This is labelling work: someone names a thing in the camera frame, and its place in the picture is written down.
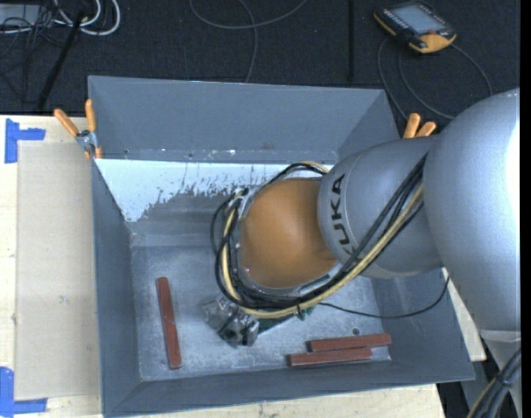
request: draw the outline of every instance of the gray metal bin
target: gray metal bin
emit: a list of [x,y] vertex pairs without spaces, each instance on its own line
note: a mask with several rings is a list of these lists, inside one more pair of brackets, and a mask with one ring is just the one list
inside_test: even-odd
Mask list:
[[[448,296],[425,313],[380,320],[316,307],[228,346],[204,322],[214,284],[209,225],[237,185],[310,159],[333,165],[395,140],[381,90],[90,77],[104,158],[93,161],[97,314],[105,416],[140,415],[424,383],[474,371]],[[155,279],[171,282],[184,364],[169,370]],[[359,277],[333,301],[401,314],[435,300],[440,271]],[[374,361],[290,369],[306,339],[390,333]]]

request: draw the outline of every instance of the wooden table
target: wooden table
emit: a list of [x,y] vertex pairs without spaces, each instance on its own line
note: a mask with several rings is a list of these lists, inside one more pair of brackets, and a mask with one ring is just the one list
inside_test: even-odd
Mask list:
[[[13,164],[4,163],[6,118],[46,130],[43,141],[19,142]],[[53,117],[0,116],[0,366],[15,370],[16,399],[49,398],[33,416],[101,416],[89,168]],[[474,323],[453,284],[450,292],[471,358],[482,361]],[[152,416],[445,417],[435,385]]]

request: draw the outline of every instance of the yellow cable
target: yellow cable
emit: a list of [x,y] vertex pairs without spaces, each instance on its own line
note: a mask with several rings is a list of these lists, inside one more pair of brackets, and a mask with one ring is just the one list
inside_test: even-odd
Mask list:
[[[241,309],[245,313],[250,314],[251,316],[254,316],[258,319],[279,319],[282,317],[298,314],[299,310],[305,310],[307,308],[318,305],[322,300],[336,293],[342,287],[344,287],[348,282],[350,282],[356,276],[361,274],[370,265],[370,263],[372,263],[374,259],[378,257],[378,255],[383,251],[385,246],[391,241],[393,236],[400,230],[401,226],[405,223],[405,221],[407,221],[407,217],[409,213],[416,207],[418,203],[421,202],[423,190],[424,190],[424,185],[420,185],[418,189],[414,192],[410,201],[403,208],[403,211],[397,217],[395,222],[389,227],[389,229],[387,229],[387,232],[378,240],[378,242],[376,242],[376,244],[364,257],[364,259],[362,259],[357,265],[355,265],[353,269],[349,271],[349,273],[347,273],[345,277],[343,277],[343,279],[341,279],[337,284],[325,290],[325,292],[317,295],[316,297],[310,300],[307,300],[306,302],[302,302],[301,304],[297,306],[283,308],[280,310],[262,311],[262,310],[256,310],[253,308],[247,308],[247,307],[241,307]],[[233,218],[234,218],[234,210],[230,213],[229,217],[227,218],[227,221],[225,223],[225,230],[223,231],[223,237],[226,237],[226,235],[228,234],[228,230],[232,223]],[[229,276],[226,245],[223,246],[221,250],[221,269],[222,269],[223,279],[225,280],[225,288],[227,292],[235,299],[241,300],[239,294],[234,290],[234,287],[232,286],[231,278]]]

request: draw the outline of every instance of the wooden stick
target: wooden stick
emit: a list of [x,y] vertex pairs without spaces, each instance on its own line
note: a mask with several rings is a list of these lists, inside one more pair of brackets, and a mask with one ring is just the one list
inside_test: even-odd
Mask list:
[[177,326],[175,324],[175,314],[172,310],[171,290],[169,280],[166,277],[159,277],[156,280],[158,288],[159,308],[161,310],[161,321],[165,333],[165,346],[170,368],[180,368],[182,358],[180,357],[180,346],[178,345]]
[[419,129],[420,115],[418,113],[411,113],[408,117],[407,126],[403,138],[414,138],[416,131]]
[[436,130],[436,123],[434,121],[428,121],[420,128],[415,138],[430,136],[434,130]]
[[346,336],[342,338],[309,340],[306,345],[311,352],[325,352],[348,348],[373,348],[391,345],[391,336],[387,333]]
[[370,348],[348,348],[347,350],[334,350],[332,352],[289,354],[287,363],[289,367],[315,367],[341,362],[367,361],[369,359],[372,359]]

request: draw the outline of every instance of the gray wire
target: gray wire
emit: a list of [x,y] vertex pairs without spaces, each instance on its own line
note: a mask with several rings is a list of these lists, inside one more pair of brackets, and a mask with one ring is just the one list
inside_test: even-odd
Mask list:
[[260,26],[266,26],[267,24],[274,24],[275,22],[278,22],[280,20],[283,20],[284,18],[287,18],[294,14],[297,10],[299,10],[308,0],[302,0],[294,9],[290,10],[286,14],[283,14],[282,16],[272,18],[271,20],[265,20],[264,22],[260,22],[258,24],[252,22],[252,24],[241,24],[241,25],[229,25],[229,24],[216,24],[212,22],[211,20],[208,20],[207,18],[202,17],[194,8],[193,0],[189,0],[190,3],[190,9],[192,10],[192,13],[194,16],[196,16],[199,20],[202,22],[209,24],[211,26],[215,26],[216,28],[222,28],[224,30],[249,30],[251,28],[258,28]]
[[256,62],[256,56],[258,55],[258,27],[255,26],[256,20],[254,19],[254,15],[250,11],[250,8],[248,8],[248,5],[244,3],[243,0],[237,0],[242,6],[245,8],[246,12],[248,13],[248,17],[252,21],[252,25],[254,25],[254,51],[252,52],[252,59],[250,60],[250,68],[248,69],[248,72],[246,73],[246,79],[245,83],[250,82],[250,76],[252,75],[252,71],[254,69],[254,63]]
[[[488,87],[488,91],[490,93],[490,96],[492,96],[494,94],[493,90],[492,90],[492,85],[490,84],[490,81],[487,77],[487,74],[484,72],[484,70],[476,63],[476,61],[474,61],[474,59],[472,57],[470,57],[464,50],[462,50],[461,48],[459,48],[458,46],[454,45],[454,44],[450,44],[449,45],[450,48],[453,48],[454,50],[457,50],[459,53],[461,53],[464,57],[466,57],[475,67],[476,69],[479,71],[479,73],[482,75],[482,77],[484,78],[484,80],[486,81],[486,85]],[[405,86],[407,87],[407,89],[411,92],[411,94],[414,96],[414,98],[419,101],[422,105],[424,105],[428,110],[430,111],[433,111],[434,113],[442,116],[443,118],[445,119],[454,119],[455,116],[453,115],[449,115],[449,114],[446,114],[446,113],[443,113],[441,111],[438,111],[437,109],[435,109],[434,107],[432,107],[431,105],[429,105],[428,103],[426,103],[422,98],[420,98],[420,96],[413,90],[413,87],[408,83],[407,79],[405,78],[405,73],[403,72],[403,64],[402,64],[402,58],[403,58],[403,51],[400,52],[399,54],[399,72],[400,72],[400,75],[401,75],[401,79],[403,79],[403,84],[405,84]]]
[[388,97],[393,101],[393,104],[395,105],[395,108],[397,109],[397,111],[400,113],[400,115],[404,118],[404,119],[407,119],[407,115],[405,114],[405,112],[401,109],[401,107],[399,106],[399,104],[397,104],[397,100],[395,99],[394,95],[391,93],[391,91],[389,90],[389,86],[387,85],[387,82],[386,82],[386,78],[384,77],[384,73],[381,69],[381,51],[383,50],[384,48],[384,45],[386,44],[387,40],[389,39],[389,37],[386,37],[384,38],[384,40],[381,42],[380,44],[380,47],[378,49],[378,73],[380,74],[380,79],[381,79],[381,83],[384,85],[384,89],[386,90],[386,93],[388,95]]

